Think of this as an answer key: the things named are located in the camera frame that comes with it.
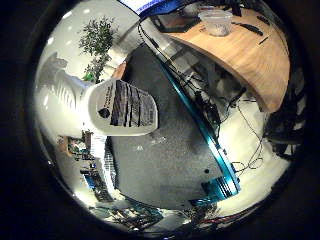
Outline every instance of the gray carpet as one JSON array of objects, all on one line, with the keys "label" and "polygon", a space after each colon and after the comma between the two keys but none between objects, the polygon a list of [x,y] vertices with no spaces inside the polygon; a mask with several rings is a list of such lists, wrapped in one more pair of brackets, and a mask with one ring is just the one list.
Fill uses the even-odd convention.
[{"label": "gray carpet", "polygon": [[205,196],[201,183],[221,176],[219,166],[149,50],[138,48],[128,65],[124,80],[154,97],[159,128],[145,136],[112,137],[119,189],[148,205],[189,208],[188,200]]}]

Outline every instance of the wooden desk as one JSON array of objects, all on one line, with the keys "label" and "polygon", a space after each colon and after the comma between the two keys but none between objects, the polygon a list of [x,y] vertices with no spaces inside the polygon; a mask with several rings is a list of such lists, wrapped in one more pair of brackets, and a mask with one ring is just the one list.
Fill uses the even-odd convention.
[{"label": "wooden desk", "polygon": [[168,35],[212,58],[253,93],[262,111],[275,112],[283,101],[289,80],[290,62],[284,34],[258,20],[259,13],[253,10],[242,9],[242,15],[234,16],[232,21],[254,25],[264,35],[232,24],[228,36],[214,37],[204,30],[202,22],[185,33]]}]

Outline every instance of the potted plant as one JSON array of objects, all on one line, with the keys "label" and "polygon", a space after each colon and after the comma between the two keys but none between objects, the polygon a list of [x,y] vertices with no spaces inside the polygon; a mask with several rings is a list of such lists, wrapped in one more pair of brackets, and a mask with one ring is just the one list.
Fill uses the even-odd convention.
[{"label": "potted plant", "polygon": [[112,28],[114,19],[103,17],[101,20],[90,20],[79,32],[81,34],[79,48],[89,53],[93,59],[85,69],[83,80],[100,82],[100,76],[107,62],[111,60],[108,51],[113,45],[117,28]]}]

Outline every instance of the black cable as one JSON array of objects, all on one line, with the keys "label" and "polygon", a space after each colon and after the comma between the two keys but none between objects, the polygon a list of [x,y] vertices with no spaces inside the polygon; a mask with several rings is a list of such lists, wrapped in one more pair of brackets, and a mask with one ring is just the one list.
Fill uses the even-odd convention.
[{"label": "black cable", "polygon": [[[153,38],[151,38],[151,37],[144,31],[144,29],[143,29],[142,26],[141,26],[141,21],[140,21],[140,23],[139,23],[139,25],[138,25],[138,32],[139,32],[140,38],[143,40],[143,42],[145,42],[144,39],[143,39],[143,37],[142,37],[142,35],[141,35],[141,32],[140,32],[140,31],[142,31],[143,35],[152,43],[152,45],[155,47],[155,49],[166,59],[166,61],[171,61],[167,56],[164,55],[164,53],[162,52],[162,50],[161,50],[160,47],[159,47],[159,44],[158,44]],[[196,77],[194,77],[194,76],[187,76],[187,75],[185,75],[184,73],[180,72],[180,71],[179,71],[175,66],[173,66],[172,64],[167,64],[167,63],[165,63],[165,64],[173,67],[174,69],[172,69],[172,68],[170,68],[170,69],[173,70],[177,75],[184,76],[185,78],[186,78],[186,77],[190,77],[190,78],[192,78],[192,79],[194,79],[194,80],[196,80],[196,81],[198,81],[198,82],[203,82],[202,79],[196,78]]]},{"label": "black cable", "polygon": [[[241,172],[241,173],[238,175],[238,177],[240,177],[246,169],[258,169],[258,168],[260,168],[260,167],[262,166],[262,164],[263,164],[263,157],[260,157],[260,156],[261,156],[262,149],[263,149],[263,145],[262,145],[263,137],[260,138],[259,135],[256,133],[256,131],[252,128],[252,126],[250,125],[249,121],[247,120],[247,118],[244,116],[242,110],[240,109],[239,103],[238,103],[238,105],[237,105],[237,108],[238,108],[238,110],[239,110],[242,118],[245,120],[247,126],[248,126],[248,127],[250,128],[250,130],[255,134],[255,136],[259,139],[259,145],[258,145],[258,147],[256,148],[256,150],[254,151],[254,153],[251,155],[251,157],[250,157],[247,165],[245,165],[244,163],[240,163],[240,162],[232,162],[232,164],[234,164],[234,163],[235,163],[235,164],[239,164],[239,163],[240,163],[240,164],[243,166],[242,169],[236,171],[236,173]],[[259,160],[261,161],[261,165],[259,165],[259,166],[254,166],[254,164],[255,164],[257,161],[259,161]]]}]

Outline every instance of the blue metal frame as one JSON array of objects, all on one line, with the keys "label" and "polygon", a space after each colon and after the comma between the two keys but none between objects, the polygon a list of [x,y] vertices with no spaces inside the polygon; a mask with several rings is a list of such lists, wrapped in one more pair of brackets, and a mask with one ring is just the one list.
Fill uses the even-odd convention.
[{"label": "blue metal frame", "polygon": [[238,178],[235,175],[234,169],[227,159],[223,149],[219,145],[213,128],[195,103],[185,94],[183,88],[180,86],[180,83],[171,75],[169,70],[167,70],[167,66],[165,66],[162,62],[160,62],[160,64],[167,78],[173,85],[182,102],[187,107],[192,118],[199,127],[202,136],[206,140],[223,174],[223,176],[220,178],[212,179],[208,183],[203,183],[202,187],[207,193],[208,197],[204,199],[191,200],[191,204],[196,206],[206,205],[238,194],[241,189]]}]

